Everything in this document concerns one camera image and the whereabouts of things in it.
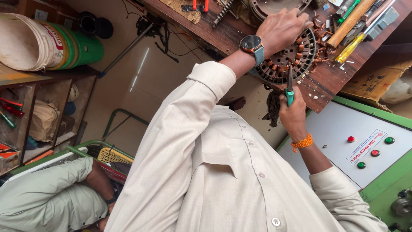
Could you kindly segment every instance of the wristwatch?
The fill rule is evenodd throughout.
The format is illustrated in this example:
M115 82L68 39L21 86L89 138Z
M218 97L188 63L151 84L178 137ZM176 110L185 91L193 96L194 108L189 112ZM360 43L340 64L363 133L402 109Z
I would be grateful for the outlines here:
M256 65L257 67L265 60L265 54L263 52L263 43L262 38L257 35L250 35L244 37L240 41L240 48L248 53L251 53L255 56Z

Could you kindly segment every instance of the person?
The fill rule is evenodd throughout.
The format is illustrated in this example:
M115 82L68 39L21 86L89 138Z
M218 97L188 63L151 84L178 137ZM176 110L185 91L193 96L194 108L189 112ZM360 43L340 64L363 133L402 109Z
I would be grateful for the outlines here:
M307 14L298 14L299 9L283 9L269 15L256 32L260 44L257 36L241 42L256 49L255 55L239 49L218 63L196 64L163 101L105 232L387 231L314 143L299 148L312 190L245 120L216 105L239 77L262 61L258 49L268 58L313 25ZM298 87L293 91L290 107L281 97L280 118L298 144L310 136L302 94Z
M110 164L128 172L126 164ZM79 158L0 187L0 232L103 231L116 199L97 161Z

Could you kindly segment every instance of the control panel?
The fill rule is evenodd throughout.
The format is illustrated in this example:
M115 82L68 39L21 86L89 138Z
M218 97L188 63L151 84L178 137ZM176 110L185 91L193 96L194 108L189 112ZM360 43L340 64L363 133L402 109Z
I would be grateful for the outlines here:
M319 114L312 112L306 127L319 149L358 189L412 148L412 131L335 102ZM309 172L290 142L279 154L310 185Z

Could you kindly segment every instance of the green screwdriver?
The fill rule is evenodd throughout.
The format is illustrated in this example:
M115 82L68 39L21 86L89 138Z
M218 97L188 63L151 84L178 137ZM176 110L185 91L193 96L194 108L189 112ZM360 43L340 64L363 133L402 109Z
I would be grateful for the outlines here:
M352 3L352 5L351 5L351 7L349 7L349 9L348 9L348 11L346 12L346 14L341 18L341 19L338 19L338 23L339 24L341 24L341 23L343 23L347 18L348 18L348 16L352 13L352 11L354 10L354 8L358 5L358 3L360 3L361 2L361 0L355 0L353 3Z
M11 129L16 128L16 125L2 111L0 111L0 115Z

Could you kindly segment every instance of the floor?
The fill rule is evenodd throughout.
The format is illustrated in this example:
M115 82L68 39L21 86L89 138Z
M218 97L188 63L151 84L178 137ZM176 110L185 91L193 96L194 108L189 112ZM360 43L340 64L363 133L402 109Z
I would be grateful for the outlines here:
M109 19L113 24L113 37L101 40L105 48L104 58L90 65L96 70L103 71L137 37L136 21L139 16L130 14L126 19L127 13L121 0L70 0L67 3L78 12L92 12L98 17ZM171 31L178 32L178 29L171 26ZM192 53L185 56L170 54L179 60L176 63L163 54L155 42L161 44L158 37L143 38L107 75L97 80L84 117L88 125L82 142L102 138L110 115L117 108L123 108L150 122L162 101L186 80L194 64L212 60L203 51L194 50L198 58ZM169 48L176 54L185 54L196 48L196 43L187 41L182 35L171 34ZM246 105L238 113L276 148L286 136L286 131L281 125L271 128L269 121L261 120L267 111L268 94L269 91L253 77L243 76L222 98L220 104L245 96ZM125 118L125 114L118 113L111 128ZM130 118L106 141L134 155L146 127Z

